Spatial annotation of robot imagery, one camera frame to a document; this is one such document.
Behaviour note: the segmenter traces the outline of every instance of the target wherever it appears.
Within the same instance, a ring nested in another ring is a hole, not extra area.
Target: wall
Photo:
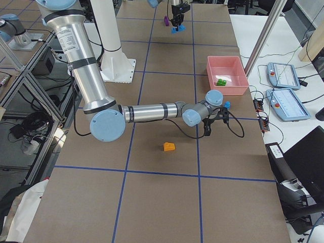
[[[324,5],[324,0],[296,0],[297,6],[306,15],[310,22],[313,21],[319,10]],[[320,14],[315,19],[313,25],[319,27],[324,21],[324,9],[321,10]]]

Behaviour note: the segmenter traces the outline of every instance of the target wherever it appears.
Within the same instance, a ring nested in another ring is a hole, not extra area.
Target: pink plastic tray
[[[239,57],[208,56],[207,73],[212,90],[218,90],[223,95],[243,95],[249,87]],[[226,86],[216,86],[218,79],[226,80]]]

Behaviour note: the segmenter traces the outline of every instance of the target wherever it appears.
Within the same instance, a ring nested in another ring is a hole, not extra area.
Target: orange block
[[[176,146],[175,146],[174,143],[166,142],[166,143],[163,144],[163,149],[164,149],[164,151],[176,150]]]

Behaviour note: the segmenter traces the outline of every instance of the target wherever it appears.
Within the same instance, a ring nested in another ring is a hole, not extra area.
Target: white pillar
[[[103,47],[101,75],[104,81],[131,83],[136,60],[123,53],[112,0],[91,0]]]

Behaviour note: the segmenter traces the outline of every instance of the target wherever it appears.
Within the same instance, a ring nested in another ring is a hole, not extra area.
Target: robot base
[[[136,60],[128,59],[121,52],[117,56],[104,56],[101,76],[105,82],[131,83],[134,76]]]
[[[40,39],[43,37],[44,34],[39,33],[29,33],[31,39]],[[9,42],[8,46],[14,51],[32,51],[38,42],[31,42],[28,45],[20,46],[18,45],[15,40]]]

